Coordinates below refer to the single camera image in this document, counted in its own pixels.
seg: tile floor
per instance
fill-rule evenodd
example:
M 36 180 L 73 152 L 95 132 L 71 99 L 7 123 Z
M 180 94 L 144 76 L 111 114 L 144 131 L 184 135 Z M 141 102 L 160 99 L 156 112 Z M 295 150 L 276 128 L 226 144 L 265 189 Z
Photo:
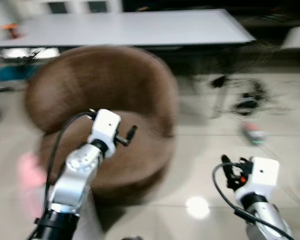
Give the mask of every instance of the tile floor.
M 243 118 L 223 113 L 212 119 L 217 91 L 209 81 L 190 83 L 178 77 L 179 122 L 177 148 L 159 190 L 140 205 L 100 211 L 106 240 L 142 236 L 144 240 L 247 240 L 245 222 L 223 202 L 211 181 L 211 171 L 227 154 L 232 160 L 260 156 L 279 160 L 278 186 L 272 198 L 300 240 L 300 73 L 237 74 L 240 87 L 231 87 L 224 110 L 244 91 L 242 78 L 262 79 L 276 103 L 250 120 L 267 134 L 263 147 L 251 146 L 240 132 Z M 16 162 L 26 151 L 35 151 L 40 132 L 24 113 L 23 92 L 0 93 L 0 239 L 23 240 L 33 228 L 32 219 L 20 208 Z M 223 174 L 218 174 L 222 190 Z M 189 207 L 198 200 L 205 211 Z

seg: black cable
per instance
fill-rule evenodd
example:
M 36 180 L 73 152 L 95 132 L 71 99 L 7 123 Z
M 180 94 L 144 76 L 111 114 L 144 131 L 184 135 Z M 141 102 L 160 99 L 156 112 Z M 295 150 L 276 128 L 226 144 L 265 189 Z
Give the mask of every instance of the black cable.
M 233 163 L 233 162 L 225 162 L 225 163 L 221 163 L 218 166 L 216 166 L 213 171 L 212 171 L 212 181 L 213 184 L 216 188 L 216 190 L 218 191 L 218 193 L 220 194 L 220 196 L 223 198 L 223 200 L 234 210 L 235 214 L 241 218 L 243 218 L 244 220 L 248 221 L 248 222 L 259 222 L 269 228 L 272 228 L 273 230 L 275 230 L 276 232 L 278 232 L 279 234 L 283 235 L 285 238 L 287 238 L 288 240 L 294 240 L 291 236 L 289 236 L 287 233 L 285 233 L 284 231 L 282 231 L 280 228 L 252 215 L 251 213 L 245 211 L 244 209 L 235 206 L 221 191 L 221 189 L 219 188 L 218 184 L 217 184 L 217 180 L 216 180 L 216 173 L 220 168 L 223 168 L 225 166 L 235 166 L 237 168 L 241 168 L 239 163 Z
M 49 164 L 48 164 L 48 168 L 47 168 L 47 173 L 46 173 L 46 182 L 45 182 L 45 190 L 44 190 L 44 203 L 43 203 L 43 212 L 42 212 L 42 216 L 41 219 L 44 218 L 44 216 L 46 215 L 47 211 L 48 211 L 48 198 L 49 198 L 49 188 L 50 188 L 50 175 L 54 166 L 54 162 L 55 162 L 55 157 L 56 157 L 56 153 L 57 153 L 57 149 L 58 149 L 58 145 L 59 142 L 61 140 L 62 135 L 65 133 L 66 129 L 78 118 L 84 116 L 84 115 L 90 115 L 90 112 L 82 112 L 79 113 L 75 116 L 73 116 L 70 120 L 68 120 L 61 128 L 55 142 L 53 145 L 53 149 L 50 155 L 50 160 L 49 160 Z M 33 237 L 35 236 L 35 234 L 38 231 L 38 226 L 29 234 L 29 236 L 26 238 L 26 240 L 32 240 Z

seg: brown upholstered seat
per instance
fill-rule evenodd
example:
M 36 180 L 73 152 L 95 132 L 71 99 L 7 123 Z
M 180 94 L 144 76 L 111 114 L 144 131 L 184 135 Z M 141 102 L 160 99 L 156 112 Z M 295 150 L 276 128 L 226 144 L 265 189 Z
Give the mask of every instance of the brown upholstered seat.
M 45 134 L 39 155 L 46 167 L 62 125 L 73 115 L 105 108 L 122 117 L 119 133 L 138 126 L 128 147 L 119 145 L 92 183 L 97 201 L 126 203 L 144 196 L 162 176 L 174 153 L 177 86 L 167 66 L 130 47 L 90 46 L 63 53 L 30 80 L 26 110 Z M 92 121 L 82 117 L 61 139 L 55 177 L 67 155 L 87 140 Z

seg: white table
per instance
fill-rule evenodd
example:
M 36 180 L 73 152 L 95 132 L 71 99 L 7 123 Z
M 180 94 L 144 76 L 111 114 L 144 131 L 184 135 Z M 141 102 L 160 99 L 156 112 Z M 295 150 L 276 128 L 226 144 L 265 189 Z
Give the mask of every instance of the white table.
M 255 39 L 224 9 L 49 14 L 25 21 L 0 48 L 237 45 Z

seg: pink object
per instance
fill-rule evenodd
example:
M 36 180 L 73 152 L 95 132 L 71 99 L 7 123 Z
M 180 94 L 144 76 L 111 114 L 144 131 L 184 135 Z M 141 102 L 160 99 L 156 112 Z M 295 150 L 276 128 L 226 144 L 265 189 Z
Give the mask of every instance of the pink object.
M 33 153 L 24 154 L 17 165 L 21 200 L 31 219 L 38 218 L 43 210 L 43 189 L 47 174 L 39 166 L 39 159 Z

